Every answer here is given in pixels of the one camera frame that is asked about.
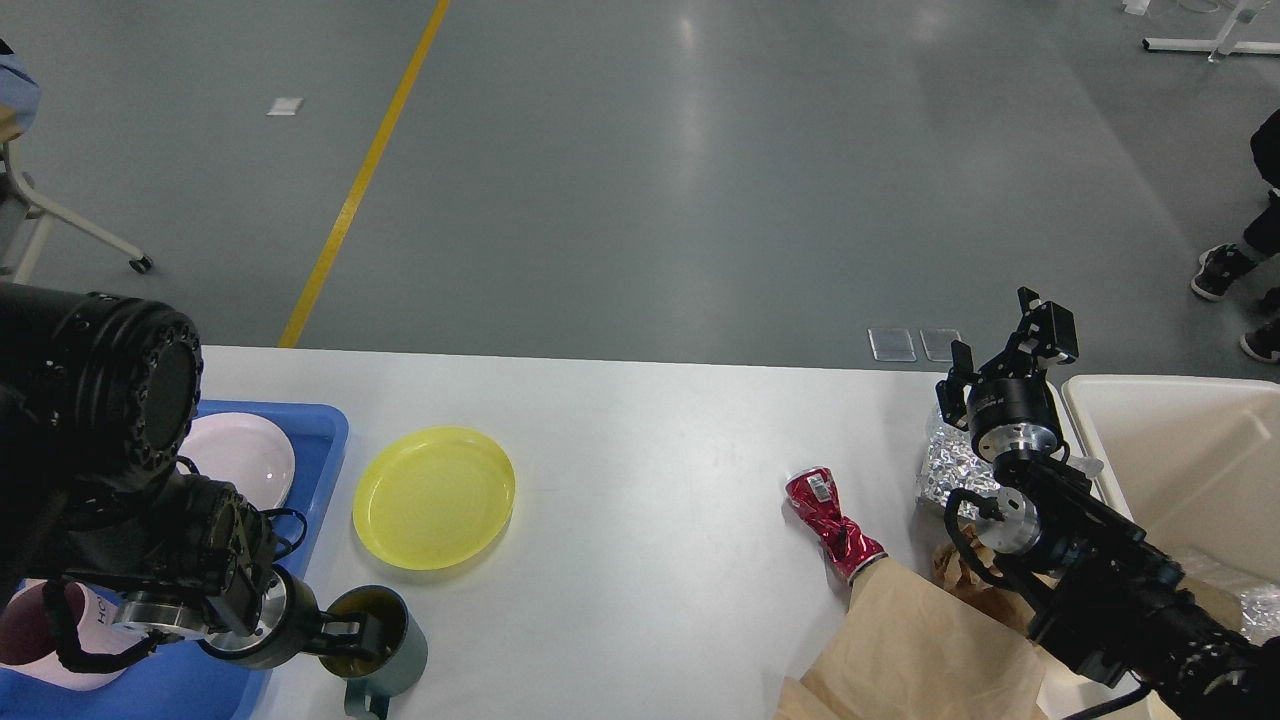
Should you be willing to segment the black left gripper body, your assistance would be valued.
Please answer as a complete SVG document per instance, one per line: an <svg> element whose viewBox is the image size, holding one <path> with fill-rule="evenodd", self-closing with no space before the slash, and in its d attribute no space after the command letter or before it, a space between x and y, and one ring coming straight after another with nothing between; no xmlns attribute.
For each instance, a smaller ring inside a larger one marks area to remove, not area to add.
<svg viewBox="0 0 1280 720"><path fill-rule="evenodd" d="M218 633L200 641L198 647L223 662L265 671L298 655L315 655L321 629L321 611L310 587L274 566L257 625L250 634Z"/></svg>

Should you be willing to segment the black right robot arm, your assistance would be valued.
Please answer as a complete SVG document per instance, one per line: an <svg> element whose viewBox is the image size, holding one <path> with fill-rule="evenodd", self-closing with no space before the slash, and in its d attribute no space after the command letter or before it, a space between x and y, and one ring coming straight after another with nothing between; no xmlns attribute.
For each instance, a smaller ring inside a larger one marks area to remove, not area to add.
<svg viewBox="0 0 1280 720"><path fill-rule="evenodd" d="M1069 462L1052 365L1079 354L1073 314L1018 290L1020 320L1004 350L977 366L951 343L936 386L941 419L968 434L998 483L996 495L951 489L943 525L955 550L991 585L1032 609L1028 635L1079 676L1138 687L1080 711L1094 719L1157 694L1180 719L1275 719L1277 642L1253 644L1181 587L1184 570L1146 530L1092 493Z"/></svg>

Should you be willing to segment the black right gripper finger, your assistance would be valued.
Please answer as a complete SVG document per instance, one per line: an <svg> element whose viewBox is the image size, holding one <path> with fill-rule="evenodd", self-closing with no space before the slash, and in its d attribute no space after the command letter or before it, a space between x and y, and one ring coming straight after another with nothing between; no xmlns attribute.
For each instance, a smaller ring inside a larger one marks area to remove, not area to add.
<svg viewBox="0 0 1280 720"><path fill-rule="evenodd" d="M966 392L982 377L973 364L972 347L965 342L952 342L951 368L947 375L937 383L937 401L942 421L957 430L970 430L970 416L966 405Z"/></svg>
<svg viewBox="0 0 1280 720"><path fill-rule="evenodd" d="M1020 319L1005 347L986 364L986 379L1043 380L1056 365L1075 363L1074 314L1030 288L1018 288Z"/></svg>

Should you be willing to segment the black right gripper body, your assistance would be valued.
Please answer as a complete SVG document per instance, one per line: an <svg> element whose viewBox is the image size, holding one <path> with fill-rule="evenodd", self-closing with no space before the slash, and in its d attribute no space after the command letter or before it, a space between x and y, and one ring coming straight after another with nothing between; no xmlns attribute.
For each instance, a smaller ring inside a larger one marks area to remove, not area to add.
<svg viewBox="0 0 1280 720"><path fill-rule="evenodd" d="M1055 454L1062 428L1042 375L998 378L973 386L966 398L972 448L987 462L1015 451Z"/></svg>

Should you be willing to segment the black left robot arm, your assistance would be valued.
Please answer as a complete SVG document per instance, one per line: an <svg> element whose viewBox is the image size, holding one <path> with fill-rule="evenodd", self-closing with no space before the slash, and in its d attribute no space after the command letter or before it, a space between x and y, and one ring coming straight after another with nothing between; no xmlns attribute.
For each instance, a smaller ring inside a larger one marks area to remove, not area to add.
<svg viewBox="0 0 1280 720"><path fill-rule="evenodd" d="M157 301L4 283L3 602L24 579L56 660L114 673L196 639L228 664L376 664L390 630L324 611L280 561L301 546L180 454L204 372L193 322Z"/></svg>

